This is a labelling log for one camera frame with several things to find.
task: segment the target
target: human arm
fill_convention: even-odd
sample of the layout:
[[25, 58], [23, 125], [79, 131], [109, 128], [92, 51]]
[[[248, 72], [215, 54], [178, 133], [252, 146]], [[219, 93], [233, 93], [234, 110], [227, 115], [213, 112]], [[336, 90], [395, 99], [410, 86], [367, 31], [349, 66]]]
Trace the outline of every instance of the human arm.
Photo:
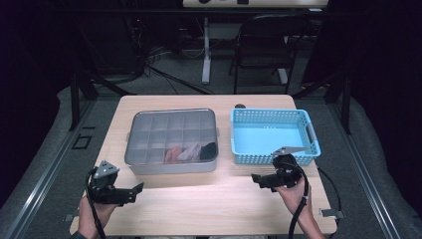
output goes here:
[[[111, 217], [111, 214], [114, 212], [116, 207], [118, 207], [118, 205], [116, 204], [95, 204], [97, 215], [103, 227], [106, 227]], [[94, 221], [93, 212], [86, 197], [83, 197], [81, 199], [79, 210], [80, 218], [78, 224], [78, 232], [87, 239], [98, 238], [99, 232]]]
[[[280, 193], [289, 211], [292, 214], [295, 214], [296, 209], [298, 208], [304, 196], [305, 180], [301, 178], [298, 181], [298, 184], [291, 188], [281, 186], [281, 187], [275, 187], [274, 189]], [[307, 204], [302, 209], [302, 212], [298, 218], [298, 223], [308, 238], [310, 239], [324, 238], [322, 235], [322, 232], [320, 231], [317, 225], [316, 220], [314, 219], [311, 187], [310, 187], [310, 193], [308, 195]]]

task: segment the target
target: grid tray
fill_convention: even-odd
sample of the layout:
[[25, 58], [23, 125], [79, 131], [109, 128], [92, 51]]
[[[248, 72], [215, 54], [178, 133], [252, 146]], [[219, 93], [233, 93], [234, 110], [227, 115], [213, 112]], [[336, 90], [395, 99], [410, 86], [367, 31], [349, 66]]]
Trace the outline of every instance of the grid tray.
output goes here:
[[[194, 147], [201, 148], [196, 158], [167, 159], [171, 148]], [[124, 161], [135, 174], [204, 172], [215, 169], [217, 154], [213, 111], [151, 111], [134, 116]]]

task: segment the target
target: blue basket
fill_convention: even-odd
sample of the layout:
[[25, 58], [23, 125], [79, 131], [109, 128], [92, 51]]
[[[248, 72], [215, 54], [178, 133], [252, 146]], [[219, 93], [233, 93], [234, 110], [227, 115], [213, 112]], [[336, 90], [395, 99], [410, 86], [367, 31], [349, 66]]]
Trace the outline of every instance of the blue basket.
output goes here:
[[238, 164], [271, 164], [282, 146], [306, 147], [292, 153], [298, 165], [320, 156], [313, 124], [303, 110], [233, 109], [231, 142]]

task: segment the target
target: wire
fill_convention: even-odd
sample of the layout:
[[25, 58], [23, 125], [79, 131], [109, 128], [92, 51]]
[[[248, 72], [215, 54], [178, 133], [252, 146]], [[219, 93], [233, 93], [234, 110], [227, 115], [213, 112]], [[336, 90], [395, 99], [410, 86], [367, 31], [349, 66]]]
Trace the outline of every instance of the wire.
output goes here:
[[173, 91], [176, 93], [176, 95], [179, 95], [179, 93], [177, 92], [177, 90], [174, 88], [173, 84], [171, 84], [170, 79], [168, 79], [167, 77], [164, 77], [165, 80], [167, 81], [168, 85], [170, 85], [170, 87], [173, 89]]
[[202, 29], [202, 25], [199, 23], [198, 18], [195, 18], [195, 20], [196, 20], [196, 24], [198, 24], [198, 28], [199, 28], [199, 30], [201, 31], [202, 35], [204, 35], [204, 31], [203, 31], [203, 29]]
[[[317, 170], [322, 173], [323, 176], [325, 176], [325, 178], [329, 181], [329, 183], [331, 183], [332, 188], [335, 191], [335, 194], [337, 196], [337, 202], [338, 202], [338, 210], [337, 211], [341, 211], [341, 199], [340, 199], [340, 194], [338, 193], [338, 189], [334, 184], [334, 181], [332, 181], [332, 179], [328, 176], [328, 174], [326, 174], [319, 166], [316, 167]], [[335, 224], [338, 226], [338, 224], [340, 223], [340, 219], [339, 218], [335, 218]], [[334, 236], [335, 232], [332, 233], [331, 235], [329, 235], [329, 238], [332, 238]]]
[[[192, 50], [182, 50], [181, 52], [183, 53], [183, 55], [185, 57], [190, 58], [190, 59], [194, 59], [194, 58], [200, 57], [202, 55], [202, 53], [204, 53], [204, 50], [205, 49], [202, 48], [202, 49], [197, 49], [197, 50], [194, 50], [194, 49], [192, 49]], [[195, 56], [190, 56], [189, 54], [187, 54], [187, 52], [195, 52], [195, 51], [199, 51], [199, 53], [196, 54]]]
[[304, 196], [302, 197], [301, 202], [299, 203], [299, 206], [295, 211], [295, 214], [292, 218], [291, 225], [289, 228], [289, 238], [292, 239], [295, 232], [296, 224], [298, 223], [299, 215], [301, 215], [302, 209], [304, 209], [304, 207], [307, 205], [308, 195], [310, 193], [310, 183], [308, 181], [308, 177], [305, 174], [304, 170], [299, 165], [297, 164], [293, 165], [286, 162], [283, 162], [283, 164], [296, 168], [301, 173], [302, 177], [305, 180]]
[[87, 195], [88, 203], [90, 204], [90, 207], [91, 207], [91, 211], [93, 212], [94, 222], [96, 223], [96, 227], [97, 227], [97, 230], [99, 231], [100, 237], [102, 239], [106, 239], [106, 234], [103, 229], [102, 222], [100, 221], [99, 216], [97, 215], [96, 208], [94, 207], [94, 203], [91, 200], [91, 196], [89, 193], [90, 178], [92, 177], [92, 175], [94, 175], [94, 173], [96, 173], [97, 169], [98, 169], [97, 167], [94, 167], [88, 172], [87, 177], [85, 179], [85, 192]]
[[161, 55], [171, 53], [169, 51], [166, 51], [164, 47], [155, 47], [149, 52], [149, 56], [145, 59], [146, 63], [145, 65], [152, 65], [156, 61], [159, 61], [161, 59]]
[[186, 82], [186, 81], [183, 81], [181, 79], [175, 78], [175, 77], [173, 77], [171, 75], [168, 75], [168, 74], [166, 74], [164, 72], [161, 72], [158, 69], [153, 68], [153, 67], [151, 67], [149, 65], [147, 67], [149, 68], [149, 70], [152, 73], [155, 73], [156, 75], [162, 76], [162, 77], [166, 78], [167, 80], [171, 80], [173, 82], [179, 83], [179, 84], [181, 84], [183, 86], [186, 86], [186, 87], [188, 87], [188, 88], [190, 88], [190, 89], [192, 89], [194, 91], [197, 91], [199, 93], [202, 93], [204, 95], [214, 95], [214, 93], [212, 91], [210, 91], [210, 90], [208, 90], [208, 89], [206, 89], [204, 87], [199, 87], [199, 86], [196, 86], [196, 85], [191, 84], [189, 82]]

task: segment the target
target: office chair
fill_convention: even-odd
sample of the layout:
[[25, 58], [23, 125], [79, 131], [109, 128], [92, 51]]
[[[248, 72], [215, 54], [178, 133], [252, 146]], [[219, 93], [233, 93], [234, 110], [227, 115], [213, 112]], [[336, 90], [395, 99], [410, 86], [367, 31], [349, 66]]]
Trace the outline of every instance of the office chair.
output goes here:
[[296, 15], [258, 15], [239, 29], [229, 75], [235, 68], [234, 94], [237, 94], [239, 68], [289, 69], [285, 94], [288, 93], [298, 44], [310, 22]]

